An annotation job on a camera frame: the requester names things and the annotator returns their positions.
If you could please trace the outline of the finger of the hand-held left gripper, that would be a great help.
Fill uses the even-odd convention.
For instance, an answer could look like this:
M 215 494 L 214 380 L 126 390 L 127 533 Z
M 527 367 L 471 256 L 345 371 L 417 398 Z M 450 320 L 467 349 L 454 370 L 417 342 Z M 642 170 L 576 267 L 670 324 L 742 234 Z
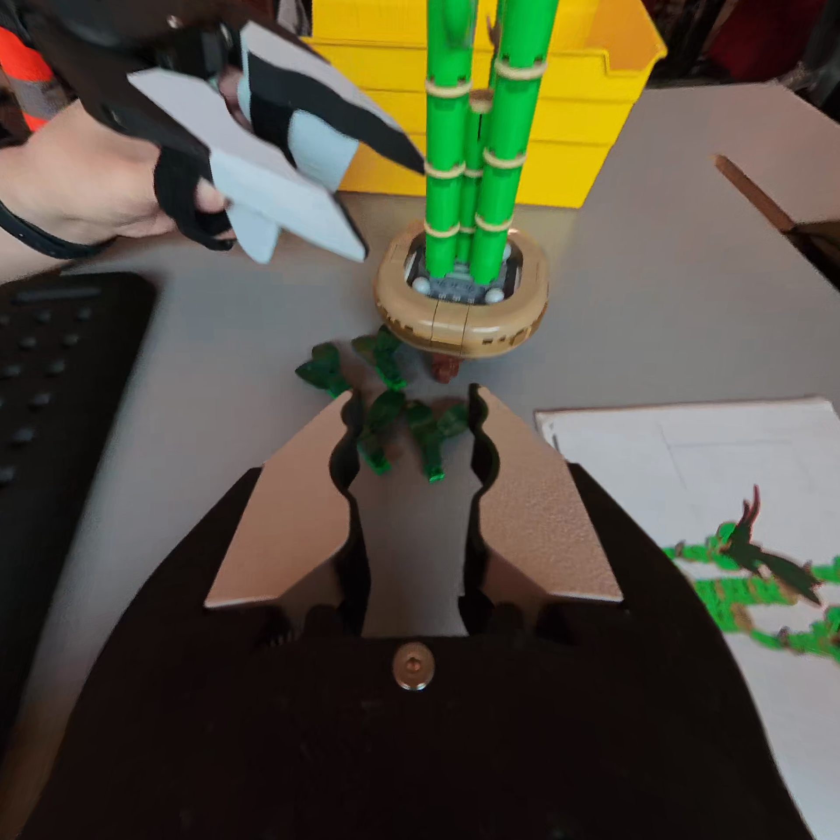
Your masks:
M 252 260 L 269 263 L 281 232 L 365 260 L 368 248 L 334 195 L 239 125 L 208 83 L 158 68 L 131 73 L 128 80 L 208 148 L 213 184 L 229 201 L 236 239 Z
M 247 21 L 237 39 L 239 106 L 299 174 L 335 192 L 360 143 L 424 174 L 423 155 L 390 115 L 295 37 Z

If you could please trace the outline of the green lego bamboo plant model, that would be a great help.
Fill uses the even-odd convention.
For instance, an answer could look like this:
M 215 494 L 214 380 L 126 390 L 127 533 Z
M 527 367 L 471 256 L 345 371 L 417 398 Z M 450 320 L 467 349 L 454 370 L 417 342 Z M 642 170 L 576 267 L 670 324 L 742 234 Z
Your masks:
M 512 223 L 558 5 L 497 3 L 490 85 L 477 88 L 477 2 L 426 3 L 425 214 L 393 239 L 373 289 L 438 382 L 529 341 L 549 306 L 548 259 Z

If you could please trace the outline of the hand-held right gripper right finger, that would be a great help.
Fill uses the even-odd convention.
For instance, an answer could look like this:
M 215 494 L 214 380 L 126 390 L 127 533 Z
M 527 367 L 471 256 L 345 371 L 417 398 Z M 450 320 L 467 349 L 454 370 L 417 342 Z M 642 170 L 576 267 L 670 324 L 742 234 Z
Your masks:
M 565 458 L 500 398 L 469 386 L 469 504 L 458 612 L 469 635 L 506 613 L 531 630 L 554 607 L 623 603 Z

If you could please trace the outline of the lego instruction booklet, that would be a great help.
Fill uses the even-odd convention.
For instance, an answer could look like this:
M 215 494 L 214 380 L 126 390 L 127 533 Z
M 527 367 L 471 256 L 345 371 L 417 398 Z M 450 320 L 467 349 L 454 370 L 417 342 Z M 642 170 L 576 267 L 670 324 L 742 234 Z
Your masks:
M 810 397 L 541 411 L 542 437 L 662 548 L 722 631 L 815 838 L 839 836 L 839 424 Z M 818 603 L 722 555 L 753 489 L 752 543 L 810 570 Z

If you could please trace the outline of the black keyboard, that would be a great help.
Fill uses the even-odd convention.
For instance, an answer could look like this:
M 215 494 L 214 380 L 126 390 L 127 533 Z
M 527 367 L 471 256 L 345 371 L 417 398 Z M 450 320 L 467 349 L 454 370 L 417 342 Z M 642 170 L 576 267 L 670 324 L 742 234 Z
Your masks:
M 2 286 L 2 755 L 155 299 L 129 272 Z

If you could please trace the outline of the black wristband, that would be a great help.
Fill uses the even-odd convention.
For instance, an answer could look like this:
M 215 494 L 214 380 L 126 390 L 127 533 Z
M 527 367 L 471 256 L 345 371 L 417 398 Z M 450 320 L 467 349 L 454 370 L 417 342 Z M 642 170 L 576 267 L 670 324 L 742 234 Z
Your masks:
M 117 241 L 116 238 L 112 238 L 93 245 L 72 243 L 29 223 L 13 213 L 4 203 L 1 203 L 1 228 L 27 248 L 58 261 L 76 261 L 99 256 Z

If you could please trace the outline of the person's left hand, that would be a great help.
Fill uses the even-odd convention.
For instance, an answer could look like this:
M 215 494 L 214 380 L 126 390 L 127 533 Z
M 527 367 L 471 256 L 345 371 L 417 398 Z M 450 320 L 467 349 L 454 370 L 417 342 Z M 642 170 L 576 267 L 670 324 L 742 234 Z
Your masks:
M 175 231 L 154 172 L 161 149 L 117 133 L 79 101 L 1 153 L 2 203 L 26 222 L 79 245 Z

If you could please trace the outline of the yellow plastic bin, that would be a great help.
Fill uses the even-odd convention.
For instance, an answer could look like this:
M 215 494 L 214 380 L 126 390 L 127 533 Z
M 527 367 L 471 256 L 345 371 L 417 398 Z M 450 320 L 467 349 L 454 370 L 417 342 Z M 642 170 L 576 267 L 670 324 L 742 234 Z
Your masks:
M 313 1 L 310 46 L 426 148 L 426 4 Z M 639 1 L 560 2 L 518 203 L 579 208 L 665 44 Z

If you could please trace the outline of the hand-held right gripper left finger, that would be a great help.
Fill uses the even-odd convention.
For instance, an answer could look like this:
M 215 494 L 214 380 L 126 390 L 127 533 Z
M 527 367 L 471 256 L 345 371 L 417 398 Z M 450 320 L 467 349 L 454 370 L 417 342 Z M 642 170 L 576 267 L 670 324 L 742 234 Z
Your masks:
M 344 392 L 262 466 L 205 596 L 208 610 L 271 606 L 298 634 L 328 606 L 361 634 L 370 565 L 351 486 L 364 408 Z

